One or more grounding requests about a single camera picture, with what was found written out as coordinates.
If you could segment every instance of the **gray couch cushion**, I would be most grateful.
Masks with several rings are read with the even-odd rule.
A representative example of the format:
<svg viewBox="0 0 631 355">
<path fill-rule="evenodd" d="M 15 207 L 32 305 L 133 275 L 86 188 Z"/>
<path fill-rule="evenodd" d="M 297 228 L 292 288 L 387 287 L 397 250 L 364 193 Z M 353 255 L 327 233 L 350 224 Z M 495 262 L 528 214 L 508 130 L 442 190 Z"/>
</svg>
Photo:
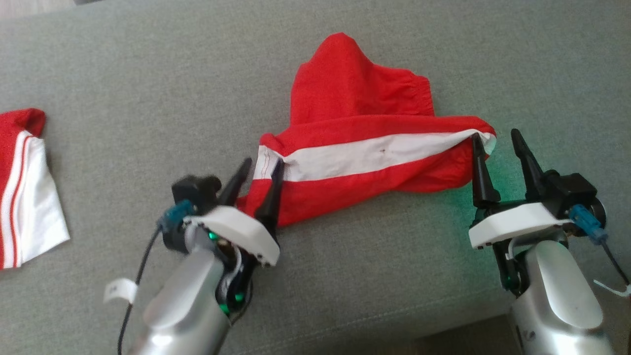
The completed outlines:
<svg viewBox="0 0 631 355">
<path fill-rule="evenodd" d="M 511 128 L 545 169 L 581 171 L 607 204 L 611 247 L 628 255 L 629 16 L 620 1 L 110 0 L 0 23 L 0 111 L 49 115 L 72 237 L 0 273 L 2 353 L 113 353 L 124 305 L 101 305 L 103 287 L 135 274 L 170 183 L 225 179 L 261 134 L 282 131 L 298 66 L 333 32 L 429 77 L 438 115 L 494 125 L 489 164 L 506 200 L 524 188 Z M 280 264 L 257 271 L 222 354 L 345 352 L 506 312 L 491 251 L 468 242 L 473 212 L 470 188 L 391 193 L 283 229 Z M 618 281 L 587 240 L 571 249 L 588 279 Z M 180 259 L 154 249 L 126 347 Z M 628 319 L 607 319 L 617 349 Z"/>
</svg>

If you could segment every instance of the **red stripe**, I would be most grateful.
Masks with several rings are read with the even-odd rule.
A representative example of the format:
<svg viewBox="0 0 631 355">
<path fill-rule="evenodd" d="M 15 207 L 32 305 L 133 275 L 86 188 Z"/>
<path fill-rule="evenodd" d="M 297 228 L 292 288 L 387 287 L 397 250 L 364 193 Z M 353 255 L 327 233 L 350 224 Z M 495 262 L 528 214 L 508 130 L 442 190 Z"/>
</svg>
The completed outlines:
<svg viewBox="0 0 631 355">
<path fill-rule="evenodd" d="M 15 234 L 15 220 L 13 218 L 13 209 L 15 207 L 15 200 L 18 196 L 18 190 L 20 189 L 20 183 L 22 182 L 22 175 L 24 174 L 24 158 L 27 152 L 27 142 L 29 139 L 33 138 L 33 136 L 28 136 L 24 139 L 24 143 L 22 144 L 22 161 L 20 162 L 20 177 L 18 178 L 18 184 L 15 187 L 15 191 L 13 192 L 13 198 L 11 199 L 11 208 L 9 209 L 9 219 L 11 220 L 11 234 L 13 235 L 13 267 L 18 267 L 18 240 Z"/>
<path fill-rule="evenodd" d="M 291 125 L 277 136 L 261 137 L 265 145 L 286 157 L 298 149 L 349 143 L 402 133 L 453 133 L 477 129 L 484 133 L 495 130 L 474 116 L 407 116 L 366 115 L 335 120 Z"/>
</svg>

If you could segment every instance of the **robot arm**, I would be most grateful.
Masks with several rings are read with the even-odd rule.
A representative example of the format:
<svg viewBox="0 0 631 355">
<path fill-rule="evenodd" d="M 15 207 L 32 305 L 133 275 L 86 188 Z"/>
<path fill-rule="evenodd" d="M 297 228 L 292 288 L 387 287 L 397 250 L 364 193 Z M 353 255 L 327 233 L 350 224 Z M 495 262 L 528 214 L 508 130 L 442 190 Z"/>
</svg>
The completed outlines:
<svg viewBox="0 0 631 355">
<path fill-rule="evenodd" d="M 232 205 L 247 177 L 246 160 L 217 198 L 215 177 L 185 177 L 173 185 L 176 203 L 189 200 L 196 215 L 163 233 L 165 245 L 188 254 L 144 311 L 146 328 L 130 355 L 209 355 L 221 349 L 228 330 L 252 297 L 255 267 L 276 265 L 276 224 L 283 163 L 255 218 Z"/>
<path fill-rule="evenodd" d="M 595 244 L 606 246 L 606 215 L 596 188 L 580 174 L 544 173 L 520 132 L 513 129 L 511 136 L 526 182 L 526 198 L 513 202 L 500 202 L 480 138 L 472 137 L 478 210 L 471 245 L 493 249 L 502 287 L 516 297 L 510 319 L 524 354 L 613 355 L 602 309 L 567 249 L 568 236 L 586 231 Z M 516 254 L 518 246 L 531 247 Z"/>
</svg>

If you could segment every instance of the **red and white garment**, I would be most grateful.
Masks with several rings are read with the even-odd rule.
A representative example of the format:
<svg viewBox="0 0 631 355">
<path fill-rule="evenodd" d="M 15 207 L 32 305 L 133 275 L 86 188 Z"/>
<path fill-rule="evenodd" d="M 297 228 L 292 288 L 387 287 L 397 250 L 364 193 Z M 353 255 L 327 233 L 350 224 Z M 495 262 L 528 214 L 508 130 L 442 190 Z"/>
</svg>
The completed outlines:
<svg viewBox="0 0 631 355">
<path fill-rule="evenodd" d="M 0 114 L 0 267 L 14 268 L 69 239 L 39 138 L 38 109 Z"/>
<path fill-rule="evenodd" d="M 285 162 L 279 225 L 397 190 L 429 193 L 471 180 L 471 140 L 495 130 L 474 116 L 435 117 L 427 78 L 372 63 L 343 33 L 328 37 L 292 88 L 290 125 L 261 137 L 243 209 L 253 214 Z"/>
</svg>

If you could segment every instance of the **white fabric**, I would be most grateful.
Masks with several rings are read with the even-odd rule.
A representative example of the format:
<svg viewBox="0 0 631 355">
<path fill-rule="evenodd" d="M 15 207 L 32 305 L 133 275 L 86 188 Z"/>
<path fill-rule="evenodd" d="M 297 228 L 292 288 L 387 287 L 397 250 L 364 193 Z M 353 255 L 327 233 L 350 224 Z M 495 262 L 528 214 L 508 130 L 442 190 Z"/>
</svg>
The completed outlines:
<svg viewBox="0 0 631 355">
<path fill-rule="evenodd" d="M 20 263 L 27 262 L 70 239 L 57 188 L 46 164 L 44 141 L 33 137 L 27 144 L 24 184 L 14 210 Z"/>
<path fill-rule="evenodd" d="M 287 155 L 285 181 L 315 181 L 340 176 L 379 171 L 391 166 L 414 162 L 455 147 L 479 133 L 487 154 L 495 148 L 496 137 L 476 129 L 454 133 L 405 133 L 381 136 L 350 143 L 303 148 Z M 254 179 L 271 179 L 274 169 L 263 169 L 262 164 L 276 166 L 281 155 L 264 145 L 254 169 Z"/>
<path fill-rule="evenodd" d="M 44 141 L 26 131 L 16 139 L 0 215 L 4 237 L 3 268 L 14 267 L 14 263 L 19 267 L 70 239 L 57 189 L 46 165 Z M 13 240 L 17 244 L 16 262 Z"/>
</svg>

